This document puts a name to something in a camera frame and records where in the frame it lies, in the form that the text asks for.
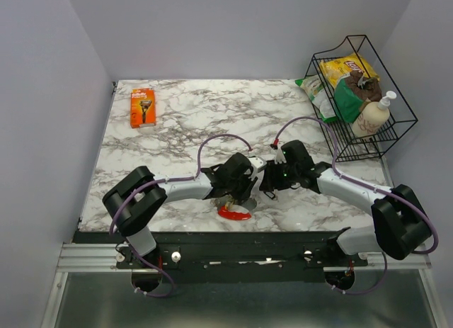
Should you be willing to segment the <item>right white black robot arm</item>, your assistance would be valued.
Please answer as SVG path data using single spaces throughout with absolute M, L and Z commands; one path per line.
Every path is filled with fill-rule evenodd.
M 314 163 L 304 144 L 292 140 L 278 147 L 276 158 L 266 162 L 259 189 L 274 198 L 275 191 L 297 186 L 338 198 L 372 217 L 369 227 L 347 227 L 329 239 L 326 258 L 333 265 L 365 252 L 383 252 L 403 260 L 432 236 L 411 188 L 403 184 L 380 188 L 353 181 L 348 175 L 337 174 L 329 163 Z

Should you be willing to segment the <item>small black key fob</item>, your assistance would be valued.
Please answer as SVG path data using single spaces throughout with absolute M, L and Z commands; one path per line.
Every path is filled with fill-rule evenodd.
M 269 197 L 270 200 L 277 200 L 277 194 L 271 191 L 264 191 L 264 194 Z

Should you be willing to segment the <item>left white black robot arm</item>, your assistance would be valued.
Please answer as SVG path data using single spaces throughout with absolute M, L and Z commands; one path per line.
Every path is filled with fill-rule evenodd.
M 157 243 L 148 228 L 149 221 L 165 203 L 179 200 L 249 199 L 264 170 L 260 157 L 232 155 L 225 163 L 202 168 L 194 176 L 158 178 L 146 166 L 139 166 L 103 196 L 103 204 L 114 226 L 134 249 L 133 260 L 142 268 L 156 262 Z

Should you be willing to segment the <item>red white keyring carabiner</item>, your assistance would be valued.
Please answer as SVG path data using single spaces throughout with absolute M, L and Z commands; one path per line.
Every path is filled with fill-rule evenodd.
M 211 200 L 211 204 L 217 209 L 217 214 L 225 219 L 234 221 L 250 220 L 252 212 L 257 206 L 253 198 L 248 198 L 241 202 L 231 196 L 224 196 Z

